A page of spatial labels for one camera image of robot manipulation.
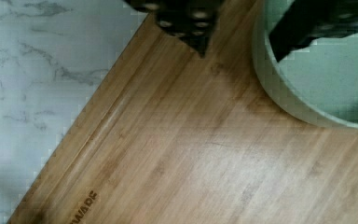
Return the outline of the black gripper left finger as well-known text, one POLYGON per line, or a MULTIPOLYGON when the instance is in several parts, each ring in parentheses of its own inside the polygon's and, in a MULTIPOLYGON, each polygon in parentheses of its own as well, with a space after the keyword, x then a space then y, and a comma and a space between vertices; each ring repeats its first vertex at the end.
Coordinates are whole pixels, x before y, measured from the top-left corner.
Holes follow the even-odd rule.
POLYGON ((201 58, 205 57, 224 4, 224 0, 123 1, 138 12, 152 13, 156 26, 184 42, 201 58))

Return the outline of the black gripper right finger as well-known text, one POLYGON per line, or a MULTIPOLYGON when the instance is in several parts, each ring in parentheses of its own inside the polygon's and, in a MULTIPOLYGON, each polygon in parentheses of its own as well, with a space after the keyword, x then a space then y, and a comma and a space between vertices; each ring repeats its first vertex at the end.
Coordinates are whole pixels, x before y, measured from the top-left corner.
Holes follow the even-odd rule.
POLYGON ((268 35, 277 62, 318 38, 358 33, 358 0, 294 0, 268 35))

